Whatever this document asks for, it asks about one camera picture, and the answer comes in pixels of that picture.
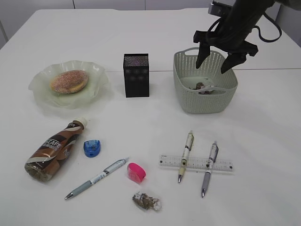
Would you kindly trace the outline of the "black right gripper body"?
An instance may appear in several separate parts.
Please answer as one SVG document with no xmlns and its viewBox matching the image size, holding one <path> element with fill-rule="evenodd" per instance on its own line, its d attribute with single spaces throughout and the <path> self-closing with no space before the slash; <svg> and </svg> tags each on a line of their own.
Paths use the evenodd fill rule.
<svg viewBox="0 0 301 226">
<path fill-rule="evenodd" d="M 194 43 L 206 42 L 210 47 L 216 47 L 227 53 L 244 53 L 255 56 L 258 47 L 245 41 L 249 31 L 228 27 L 225 18 L 217 19 L 207 31 L 195 31 Z"/>
</svg>

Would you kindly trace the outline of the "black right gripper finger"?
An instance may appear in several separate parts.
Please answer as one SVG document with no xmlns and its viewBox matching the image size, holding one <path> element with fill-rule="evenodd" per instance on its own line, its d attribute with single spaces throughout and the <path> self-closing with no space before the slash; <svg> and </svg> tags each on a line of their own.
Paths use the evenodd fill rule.
<svg viewBox="0 0 301 226">
<path fill-rule="evenodd" d="M 227 72 L 236 65 L 243 64 L 246 61 L 244 53 L 229 53 L 221 66 L 221 73 Z"/>
<path fill-rule="evenodd" d="M 198 57 L 196 60 L 196 68 L 198 69 L 203 61 L 210 55 L 210 46 L 206 42 L 201 42 L 198 50 Z"/>
</svg>

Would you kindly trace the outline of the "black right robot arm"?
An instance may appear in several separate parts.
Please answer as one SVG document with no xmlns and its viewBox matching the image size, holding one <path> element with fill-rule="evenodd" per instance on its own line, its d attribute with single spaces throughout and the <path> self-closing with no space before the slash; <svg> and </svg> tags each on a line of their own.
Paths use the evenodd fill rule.
<svg viewBox="0 0 301 226">
<path fill-rule="evenodd" d="M 259 19 L 264 16 L 282 34 L 280 26 L 267 15 L 266 10 L 274 5 L 273 0 L 237 0 L 233 6 L 212 1 L 208 13 L 218 16 L 218 19 L 207 31 L 196 31 L 194 43 L 199 43 L 196 68 L 210 56 L 210 47 L 216 47 L 228 54 L 221 65 L 221 73 L 227 72 L 234 66 L 243 64 L 246 56 L 255 56 L 258 47 L 246 41 L 252 29 L 259 30 Z"/>
</svg>

